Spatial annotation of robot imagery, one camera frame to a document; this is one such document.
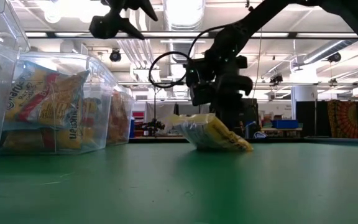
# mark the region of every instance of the workbench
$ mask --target workbench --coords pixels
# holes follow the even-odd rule
[[[358,145],[0,157],[0,223],[358,223]]]

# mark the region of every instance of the snack bag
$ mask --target snack bag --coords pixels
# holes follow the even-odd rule
[[[108,143],[125,142],[129,137],[131,115],[127,113],[124,97],[120,93],[113,93],[111,97]]]
[[[98,98],[85,98],[83,107],[83,126],[93,127],[98,120],[101,100]]]
[[[199,150],[253,151],[246,140],[228,130],[214,114],[173,115],[166,119]]]
[[[89,71],[64,75],[32,62],[24,62],[21,76],[9,94],[6,121],[68,128],[68,114],[82,96]]]
[[[83,100],[79,99],[75,110],[68,115],[70,127],[68,129],[60,129],[56,132],[58,149],[81,149],[82,147],[82,114]]]
[[[55,149],[53,130],[44,128],[8,131],[2,148],[15,152],[53,151]]]

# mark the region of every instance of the curtain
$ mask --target curtain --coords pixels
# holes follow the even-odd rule
[[[331,100],[328,102],[328,116],[333,138],[358,138],[355,102]]]

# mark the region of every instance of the desk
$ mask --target desk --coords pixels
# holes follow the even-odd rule
[[[358,223],[358,145],[0,157],[0,223]]]
[[[289,132],[289,131],[295,131],[295,132],[296,132],[296,137],[297,137],[297,138],[301,138],[302,128],[291,128],[291,129],[262,128],[261,131],[262,131],[263,133],[266,132],[266,131],[282,131],[284,137],[287,136],[287,132]]]

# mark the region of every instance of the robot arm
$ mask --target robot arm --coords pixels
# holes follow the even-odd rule
[[[211,58],[221,61],[235,57],[251,36],[273,19],[289,4],[320,6],[327,12],[341,16],[358,35],[358,1],[353,0],[265,0],[243,19],[228,25],[217,34],[208,50]]]
[[[118,30],[138,39],[143,35],[127,19],[119,16],[122,9],[142,8],[153,20],[157,16],[149,0],[102,0],[111,7],[104,17],[95,16],[89,30],[95,38],[113,38]],[[190,60],[186,66],[186,84],[191,90],[193,105],[212,103],[216,108],[236,110],[239,90],[248,95],[252,80],[240,76],[239,69],[247,67],[245,57],[236,57],[254,33],[260,30],[289,4],[320,6],[325,11],[341,16],[358,35],[358,0],[265,0],[243,19],[224,26],[202,59]]]
[[[358,1],[353,0],[265,0],[251,10],[243,19],[227,25],[218,32],[214,43],[205,52],[204,58],[190,62],[186,69],[186,84],[191,89],[194,105],[212,103],[217,107],[227,107],[228,98],[238,99],[234,92],[243,90],[248,95],[252,90],[252,80],[239,76],[239,57],[236,55],[244,48],[251,36],[260,30],[289,4],[320,6],[325,11],[341,16],[358,35]]]

